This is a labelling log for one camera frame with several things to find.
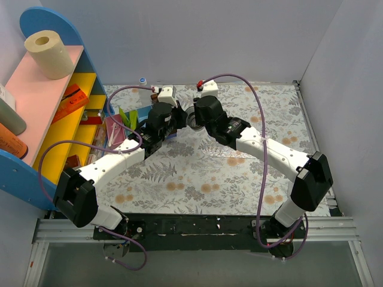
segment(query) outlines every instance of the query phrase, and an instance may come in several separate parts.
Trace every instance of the orange box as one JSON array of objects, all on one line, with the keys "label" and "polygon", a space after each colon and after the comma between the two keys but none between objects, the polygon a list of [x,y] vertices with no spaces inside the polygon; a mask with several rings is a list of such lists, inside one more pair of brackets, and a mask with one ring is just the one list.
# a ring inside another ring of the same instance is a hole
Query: orange box
[{"label": "orange box", "polygon": [[52,124],[66,117],[70,113],[80,109],[89,103],[89,98],[81,91],[78,85],[74,84],[66,88],[60,105],[53,117]]}]

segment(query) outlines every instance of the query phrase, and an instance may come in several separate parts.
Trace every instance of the floral tablecloth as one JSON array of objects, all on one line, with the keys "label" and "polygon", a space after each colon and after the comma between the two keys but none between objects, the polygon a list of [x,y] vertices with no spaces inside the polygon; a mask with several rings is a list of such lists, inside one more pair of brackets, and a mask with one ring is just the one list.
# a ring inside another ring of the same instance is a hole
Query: floral tablecloth
[{"label": "floral tablecloth", "polygon": [[[251,90],[242,84],[219,84],[218,98],[231,116],[261,129],[260,113]],[[110,95],[120,86],[105,86]],[[294,86],[254,85],[266,117],[269,138],[298,151],[314,152]],[[177,85],[183,108],[199,94],[195,85]],[[125,111],[140,108],[138,91],[124,90],[112,105]],[[190,128],[163,143],[147,160],[111,181],[98,202],[123,212],[254,215],[259,200],[263,163],[222,147],[205,130]],[[271,215],[287,199],[288,179],[269,168],[262,215]],[[322,202],[311,216],[330,216]]]}]

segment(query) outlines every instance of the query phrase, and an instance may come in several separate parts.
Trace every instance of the orange can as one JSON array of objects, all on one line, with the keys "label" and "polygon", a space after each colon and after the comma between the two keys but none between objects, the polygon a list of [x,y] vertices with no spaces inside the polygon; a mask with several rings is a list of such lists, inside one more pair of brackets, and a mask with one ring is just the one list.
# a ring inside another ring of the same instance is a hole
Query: orange can
[{"label": "orange can", "polygon": [[28,153],[28,147],[10,130],[0,124],[0,149],[23,159]]}]

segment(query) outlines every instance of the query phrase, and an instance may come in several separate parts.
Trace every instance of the gray wall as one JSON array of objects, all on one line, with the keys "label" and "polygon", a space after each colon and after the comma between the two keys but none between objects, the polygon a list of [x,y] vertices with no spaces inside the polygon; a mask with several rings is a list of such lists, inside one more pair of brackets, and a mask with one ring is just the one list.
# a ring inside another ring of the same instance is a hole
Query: gray wall
[{"label": "gray wall", "polygon": [[[36,5],[40,5],[38,0],[0,1],[0,83],[3,85],[25,54],[19,17],[27,7]],[[39,209],[0,190],[1,286],[23,286],[36,220],[41,213]]]},{"label": "gray wall", "polygon": [[41,0],[78,28],[104,84],[299,80],[341,2]]},{"label": "gray wall", "polygon": [[302,80],[303,99],[352,215],[376,286],[383,284],[383,1],[344,0]]}]

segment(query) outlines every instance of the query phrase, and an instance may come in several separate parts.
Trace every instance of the shelf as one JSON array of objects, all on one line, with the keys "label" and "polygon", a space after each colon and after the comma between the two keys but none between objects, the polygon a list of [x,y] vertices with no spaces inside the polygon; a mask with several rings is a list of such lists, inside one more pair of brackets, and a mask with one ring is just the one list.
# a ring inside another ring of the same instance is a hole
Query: shelf
[{"label": "shelf", "polygon": [[[96,124],[80,124],[74,137],[75,141],[85,142],[86,144],[92,144],[93,139],[95,138],[96,129]],[[78,157],[80,158],[81,165],[85,166],[85,162],[88,158],[89,152],[89,147],[73,144],[71,150],[69,151],[68,157],[72,155],[78,155]]]},{"label": "shelf", "polygon": [[[83,46],[66,46],[74,65]],[[25,120],[26,130],[18,135],[28,146],[23,161],[33,165],[54,113],[72,75],[59,80],[46,78],[29,53],[24,55],[5,88],[16,100],[16,112]]]},{"label": "shelf", "polygon": [[91,94],[89,96],[89,103],[85,106],[85,109],[103,109],[105,101],[107,100],[104,94]]},{"label": "shelf", "polygon": [[[75,73],[69,81],[69,86],[72,84],[78,84],[80,89],[89,96],[93,83],[95,82],[96,74],[94,73]],[[44,142],[36,157],[33,168],[38,170],[38,164],[44,151],[52,144],[58,141],[64,141],[68,139],[74,139],[78,128],[78,125],[83,115],[85,107],[74,111],[67,115],[65,118],[52,124],[45,136]],[[60,178],[61,171],[63,170],[66,158],[68,157],[69,150],[71,148],[70,143],[63,143],[53,148],[45,157],[44,164],[42,166],[42,175],[57,184]]]}]

